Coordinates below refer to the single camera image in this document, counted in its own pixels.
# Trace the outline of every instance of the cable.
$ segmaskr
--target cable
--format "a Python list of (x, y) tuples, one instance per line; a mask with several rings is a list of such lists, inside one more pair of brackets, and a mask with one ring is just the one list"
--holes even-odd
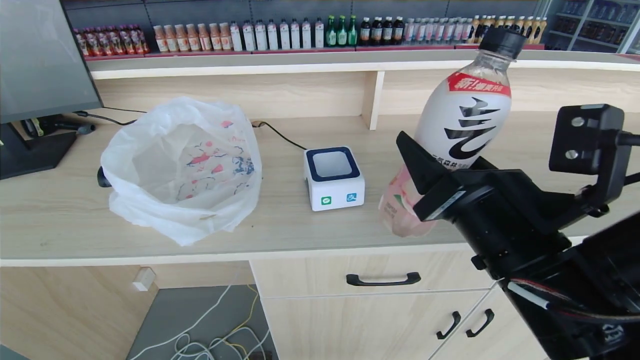
[(118, 122), (118, 121), (115, 121), (115, 120), (113, 120), (113, 119), (111, 119), (109, 117), (104, 117), (104, 116), (96, 115), (96, 114), (90, 114), (90, 113), (88, 113), (86, 111), (74, 111), (74, 114), (76, 114), (78, 116), (82, 116), (82, 117), (95, 117), (96, 119), (107, 120), (107, 121), (110, 121), (110, 122), (112, 122), (114, 124), (118, 124), (120, 126), (126, 126), (126, 125), (133, 124), (134, 122), (138, 121), (138, 119), (136, 119), (136, 120), (131, 120), (129, 122)]
[(143, 114), (147, 113), (146, 111), (142, 111), (142, 110), (129, 110), (129, 109), (111, 108), (109, 106), (103, 106), (102, 108), (111, 109), (111, 110), (118, 110), (118, 111), (129, 111), (131, 113), (143, 113)]
[(276, 132), (276, 134), (280, 135), (280, 137), (281, 137), (281, 138), (283, 138), (284, 140), (286, 140), (286, 141), (287, 141), (288, 143), (290, 143), (291, 145), (293, 145), (293, 146), (297, 146), (297, 147), (299, 147), (300, 149), (303, 149), (303, 150), (307, 150), (307, 148), (306, 148), (306, 147), (304, 147), (304, 146), (302, 146), (302, 145), (299, 145), (299, 144), (297, 144), (297, 143), (294, 143), (293, 141), (289, 140), (286, 136), (284, 136), (284, 135), (283, 135), (283, 134), (281, 134), (278, 130), (276, 130), (276, 129), (275, 129), (275, 127), (271, 126), (271, 124), (269, 124), (268, 122), (264, 122), (264, 121), (252, 121), (252, 122), (251, 122), (251, 126), (253, 126), (253, 127), (262, 127), (262, 126), (265, 126), (265, 125), (267, 125), (268, 127), (270, 127), (270, 128), (271, 128), (271, 130), (275, 131), (275, 132)]

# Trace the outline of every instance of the robotic arm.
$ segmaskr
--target robotic arm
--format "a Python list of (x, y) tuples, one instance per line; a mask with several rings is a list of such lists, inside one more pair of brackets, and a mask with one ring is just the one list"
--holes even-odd
[(454, 224), (471, 261), (499, 282), (551, 360), (640, 358), (640, 212), (571, 247), (559, 230), (609, 212), (622, 188), (631, 146), (624, 112), (606, 104), (558, 112), (549, 159), (556, 172), (597, 175), (577, 195), (545, 192), (521, 170), (483, 158), (450, 172), (401, 132), (396, 144), (418, 192), (422, 220)]

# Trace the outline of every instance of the bottle cap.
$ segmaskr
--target bottle cap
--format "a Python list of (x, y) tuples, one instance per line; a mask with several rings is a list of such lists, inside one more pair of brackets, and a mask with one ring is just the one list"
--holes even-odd
[(478, 49), (491, 51), (515, 60), (522, 51), (526, 40), (527, 37), (511, 29), (489, 28)]

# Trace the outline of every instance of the screw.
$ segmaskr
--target screw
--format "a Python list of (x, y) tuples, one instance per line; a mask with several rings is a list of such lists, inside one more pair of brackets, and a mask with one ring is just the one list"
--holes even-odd
[(580, 127), (584, 125), (584, 119), (581, 117), (574, 117), (571, 120), (571, 125), (575, 126), (575, 127)]
[(573, 160), (578, 157), (578, 152), (575, 150), (569, 150), (564, 154), (564, 156), (569, 160)]

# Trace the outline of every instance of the drawer handle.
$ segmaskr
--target drawer handle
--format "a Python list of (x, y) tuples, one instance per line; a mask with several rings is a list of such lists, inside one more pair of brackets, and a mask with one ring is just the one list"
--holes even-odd
[(493, 321), (493, 317), (495, 316), (495, 314), (491, 309), (484, 310), (484, 314), (486, 315), (486, 320), (484, 321), (484, 324), (476, 332), (471, 331), (471, 329), (467, 330), (468, 338), (475, 338), (476, 336), (478, 336), (482, 332), (482, 330), (484, 330), (484, 328), (487, 327), (487, 325), (489, 325)]
[(396, 282), (364, 282), (360, 280), (357, 274), (347, 274), (347, 284), (352, 286), (397, 286), (397, 285), (411, 285), (422, 280), (420, 274), (417, 272), (410, 272), (406, 274), (406, 280)]
[(455, 329), (456, 326), (458, 326), (458, 324), (460, 323), (460, 320), (462, 320), (462, 316), (460, 316), (460, 313), (457, 311), (454, 311), (453, 313), (451, 313), (451, 316), (453, 316), (453, 325), (451, 325), (449, 330), (447, 330), (447, 332), (445, 332), (444, 334), (442, 334), (442, 331), (436, 332), (436, 336), (438, 337), (438, 340), (446, 339), (447, 336), (449, 336), (449, 334), (453, 331), (453, 329)]

